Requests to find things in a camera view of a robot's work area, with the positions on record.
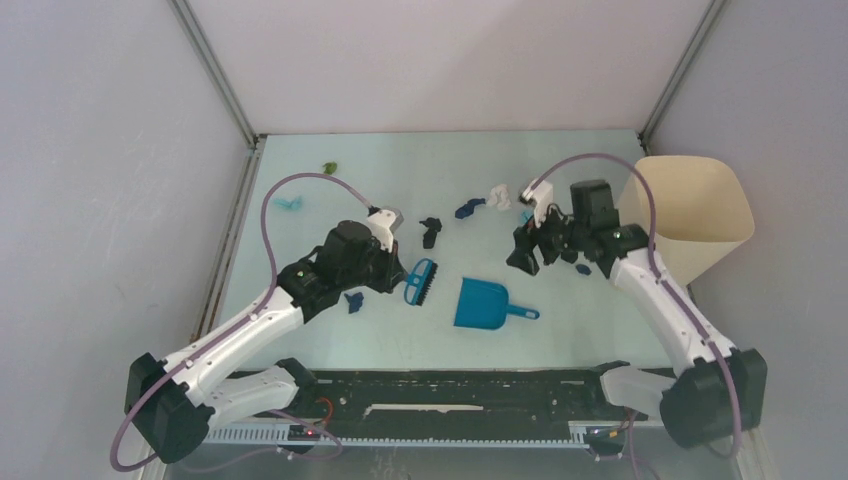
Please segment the blue hand brush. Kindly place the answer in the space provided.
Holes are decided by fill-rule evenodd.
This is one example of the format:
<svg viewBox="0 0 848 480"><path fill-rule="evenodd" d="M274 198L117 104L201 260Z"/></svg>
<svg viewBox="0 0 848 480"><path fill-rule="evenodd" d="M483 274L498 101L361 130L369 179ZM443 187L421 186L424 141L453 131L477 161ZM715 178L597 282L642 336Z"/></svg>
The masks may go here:
<svg viewBox="0 0 848 480"><path fill-rule="evenodd" d="M404 301L411 306L422 306L435 279L438 264L430 258L420 259L406 278Z"/></svg>

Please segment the blue dustpan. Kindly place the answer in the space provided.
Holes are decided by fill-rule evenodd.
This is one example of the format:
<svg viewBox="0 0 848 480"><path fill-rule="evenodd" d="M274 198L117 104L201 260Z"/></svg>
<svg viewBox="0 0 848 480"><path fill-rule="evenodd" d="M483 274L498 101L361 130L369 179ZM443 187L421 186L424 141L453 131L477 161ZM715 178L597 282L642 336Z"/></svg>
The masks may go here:
<svg viewBox="0 0 848 480"><path fill-rule="evenodd" d="M498 330L509 316L536 320L540 313L511 304L504 285L468 277L462 279L454 327Z"/></svg>

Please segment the blue paper scrap near left arm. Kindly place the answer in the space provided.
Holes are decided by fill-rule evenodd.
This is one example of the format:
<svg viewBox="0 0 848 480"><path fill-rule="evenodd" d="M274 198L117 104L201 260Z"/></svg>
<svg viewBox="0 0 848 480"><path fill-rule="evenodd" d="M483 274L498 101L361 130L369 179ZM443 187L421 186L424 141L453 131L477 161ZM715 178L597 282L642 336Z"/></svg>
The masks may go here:
<svg viewBox="0 0 848 480"><path fill-rule="evenodd" d="M362 292L345 293L344 297L348 304L349 314L354 314L361 310L364 304L364 294Z"/></svg>

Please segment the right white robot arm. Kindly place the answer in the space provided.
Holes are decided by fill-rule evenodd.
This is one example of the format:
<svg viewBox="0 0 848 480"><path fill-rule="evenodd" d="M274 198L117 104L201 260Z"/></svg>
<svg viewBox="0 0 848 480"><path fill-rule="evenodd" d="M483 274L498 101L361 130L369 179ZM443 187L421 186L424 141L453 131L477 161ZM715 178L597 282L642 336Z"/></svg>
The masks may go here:
<svg viewBox="0 0 848 480"><path fill-rule="evenodd" d="M623 291L648 322L671 361L672 377L626 362L597 369L597 380L581 392L585 411L606 418L626 407L662 422L684 448L706 445L760 426L767 363L755 349L740 350L697 309L668 273L649 234L623 225L610 185L589 180L570 188L573 211L554 201L553 186L533 180L520 194L532 216L513 232L507 265L530 275L541 264L578 257L594 263Z"/></svg>

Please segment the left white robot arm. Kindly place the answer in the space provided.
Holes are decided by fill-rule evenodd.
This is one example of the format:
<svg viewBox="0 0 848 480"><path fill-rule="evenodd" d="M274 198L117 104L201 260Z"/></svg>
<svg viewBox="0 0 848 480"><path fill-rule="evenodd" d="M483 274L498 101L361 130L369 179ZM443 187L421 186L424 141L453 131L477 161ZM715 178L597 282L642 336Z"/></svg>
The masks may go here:
<svg viewBox="0 0 848 480"><path fill-rule="evenodd" d="M134 360L125 412L155 458L176 463L213 428L266 410L297 417L311 412L316 390L293 359L248 377L231 375L271 342L336 305L343 292L392 292L406 277L395 238L401 222L389 210L363 223L340 222L305 257L273 267L269 287L211 333L161 360L149 353Z"/></svg>

